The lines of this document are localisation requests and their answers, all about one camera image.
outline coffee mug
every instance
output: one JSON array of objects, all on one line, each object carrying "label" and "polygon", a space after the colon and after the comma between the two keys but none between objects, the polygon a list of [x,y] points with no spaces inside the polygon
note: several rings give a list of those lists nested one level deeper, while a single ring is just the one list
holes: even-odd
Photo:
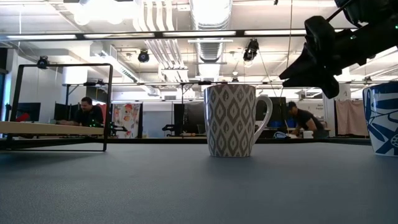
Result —
[{"label": "coffee mug", "polygon": [[[215,85],[205,89],[205,128],[211,156],[247,157],[266,127],[272,113],[267,96],[256,98],[256,87],[241,84]],[[259,129],[256,103],[263,100],[267,113]]]},{"label": "coffee mug", "polygon": [[363,101],[374,152],[398,156],[398,82],[365,88]]}]

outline man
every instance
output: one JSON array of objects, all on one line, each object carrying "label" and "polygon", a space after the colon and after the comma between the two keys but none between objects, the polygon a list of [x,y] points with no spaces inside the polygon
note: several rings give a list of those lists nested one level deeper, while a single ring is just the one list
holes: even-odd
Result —
[{"label": "man", "polygon": [[57,124],[74,126],[98,126],[104,122],[102,110],[99,106],[93,105],[93,100],[86,96],[81,99],[80,109],[76,112],[73,121],[57,121]]},{"label": "man", "polygon": [[298,109],[294,102],[289,102],[287,104],[287,109],[289,114],[292,115],[293,119],[297,122],[297,127],[292,134],[298,136],[300,134],[300,129],[303,128],[306,131],[313,131],[314,138],[327,138],[328,135],[325,128],[313,114]]}]

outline desk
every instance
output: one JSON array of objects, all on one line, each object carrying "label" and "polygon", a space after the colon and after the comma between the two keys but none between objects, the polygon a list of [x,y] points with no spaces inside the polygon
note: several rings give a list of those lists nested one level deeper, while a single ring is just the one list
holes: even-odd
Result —
[{"label": "desk", "polygon": [[[102,144],[52,149],[101,149]],[[397,223],[398,158],[371,146],[109,144],[0,153],[0,223]]]}]

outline ductwork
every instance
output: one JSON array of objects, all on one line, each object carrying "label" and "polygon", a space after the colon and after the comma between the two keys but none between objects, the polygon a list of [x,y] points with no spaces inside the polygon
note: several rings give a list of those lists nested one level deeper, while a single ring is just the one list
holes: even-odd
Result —
[{"label": "ductwork", "polygon": [[[232,0],[190,0],[191,18],[195,30],[228,29],[231,18]],[[224,49],[223,43],[197,44],[198,61],[204,63],[219,62]],[[204,77],[217,77],[218,64],[199,65],[199,74]]]}]

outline beam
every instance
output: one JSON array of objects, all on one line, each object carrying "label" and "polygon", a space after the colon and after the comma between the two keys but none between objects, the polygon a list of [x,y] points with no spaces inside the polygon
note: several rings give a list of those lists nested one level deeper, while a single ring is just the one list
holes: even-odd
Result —
[{"label": "beam", "polygon": [[66,126],[56,124],[22,123],[0,121],[0,133],[4,134],[82,134],[103,135],[103,128]]}]

